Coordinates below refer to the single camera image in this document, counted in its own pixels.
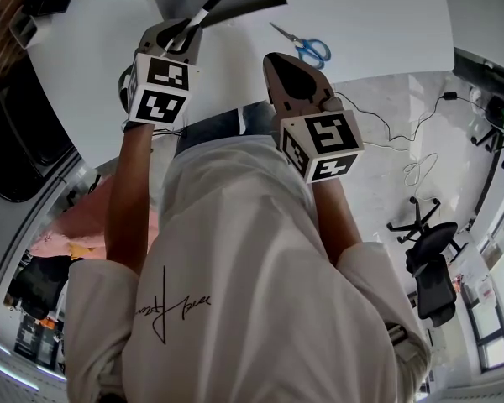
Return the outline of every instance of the white cable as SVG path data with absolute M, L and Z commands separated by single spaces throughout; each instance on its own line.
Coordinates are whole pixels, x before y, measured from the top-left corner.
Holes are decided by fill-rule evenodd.
M 385 149 L 392 149 L 395 150 L 396 152 L 409 152 L 409 149 L 398 149 L 394 148 L 393 146 L 387 145 L 387 144 L 372 144 L 371 142 L 362 142 L 363 144 L 370 144 L 372 146 L 376 146 L 377 148 L 385 148 Z
M 431 157 L 435 157 L 435 161 L 431 164 L 431 166 L 429 167 L 428 171 L 424 174 L 424 176 L 422 178 L 420 178 L 420 175 L 422 172 L 422 164 L 425 163 Z M 408 164 L 403 168 L 403 173 L 405 173 L 405 180 L 403 182 L 405 183 L 405 186 L 408 186 L 408 187 L 415 186 L 416 187 L 416 189 L 414 191 L 414 196 L 418 200 L 422 200 L 423 202 L 429 202 L 435 198 L 435 197 L 421 198 L 418 196 L 418 190 L 422 186 L 422 183 L 424 182 L 426 177 L 429 175 L 429 172 L 437 164 L 437 161 L 438 161 L 438 154 L 436 152 L 433 152 L 429 155 L 426 155 L 421 160 L 415 161 L 414 163 L 411 163 L 411 164 Z M 413 172 L 416 173 L 416 175 L 414 176 L 414 182 L 409 183 L 408 179 L 411 177 L 411 174 Z

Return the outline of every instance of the scissors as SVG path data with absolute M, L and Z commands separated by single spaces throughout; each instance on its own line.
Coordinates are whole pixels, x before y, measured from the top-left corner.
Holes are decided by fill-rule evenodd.
M 308 61 L 306 61 L 304 58 L 307 57 L 309 60 L 310 58 L 315 60 L 317 62 L 316 65 L 310 64 L 312 67 L 321 70 L 325 66 L 325 61 L 329 61 L 330 58 L 332 57 L 332 54 L 330 53 L 329 47 L 324 44 L 321 40 L 318 39 L 310 39 L 310 40 L 305 40 L 305 39 L 299 39 L 298 37 L 294 36 L 293 34 L 289 34 L 280 27 L 274 25 L 273 23 L 270 23 L 276 30 L 278 30 L 281 34 L 286 36 L 291 42 L 295 44 L 295 49 L 297 50 L 299 54 L 299 59 L 301 61 L 304 61 L 305 63 L 310 64 Z M 318 50 L 315 45 L 318 45 L 322 47 L 322 50 Z

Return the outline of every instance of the gray floor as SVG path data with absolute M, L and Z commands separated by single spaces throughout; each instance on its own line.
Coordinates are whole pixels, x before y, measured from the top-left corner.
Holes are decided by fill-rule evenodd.
M 456 91 L 469 98 L 469 86 L 450 73 L 418 73 L 382 76 L 349 81 L 335 86 L 361 109 L 379 113 L 390 125 L 392 135 L 402 133 L 411 138 L 418 119 L 425 118 L 443 92 Z M 344 101 L 346 108 L 352 108 Z M 363 113 L 356 113 L 364 141 L 387 144 L 382 122 Z M 407 224 L 414 221 L 414 206 L 408 201 L 415 188 L 406 187 L 403 168 L 427 154 L 437 153 L 438 161 L 424 180 L 418 195 L 436 196 L 443 203 L 433 224 L 454 221 L 462 228 L 474 215 L 491 166 L 491 154 L 470 143 L 470 137 L 480 137 L 489 124 L 475 114 L 467 102 L 441 101 L 437 113 L 419 129 L 416 141 L 399 139 L 391 143 L 396 152 L 366 145 L 365 152 L 354 171 L 343 178 L 351 210 L 364 240 L 386 244 L 396 271 L 406 289 L 415 289 L 414 280 L 405 271 L 405 251 L 411 243 L 400 245 L 397 234 L 386 229 L 387 222 Z M 176 138 L 165 136 L 154 142 L 151 160 L 150 193 L 156 203 L 165 171 L 176 147 Z M 423 164 L 426 172 L 430 159 Z M 427 211 L 432 202 L 424 201 Z

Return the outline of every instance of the desk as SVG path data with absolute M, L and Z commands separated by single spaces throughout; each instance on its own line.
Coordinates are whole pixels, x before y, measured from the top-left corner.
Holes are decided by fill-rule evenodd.
M 203 81 L 187 122 L 267 98 L 264 56 L 296 54 L 269 21 L 328 44 L 333 58 L 324 72 L 332 83 L 454 66 L 446 0 L 287 2 L 205 30 L 197 62 Z M 148 0 L 73 0 L 46 41 L 29 50 L 50 104 L 93 167 L 118 155 L 125 116 L 116 83 L 144 30 L 159 21 Z

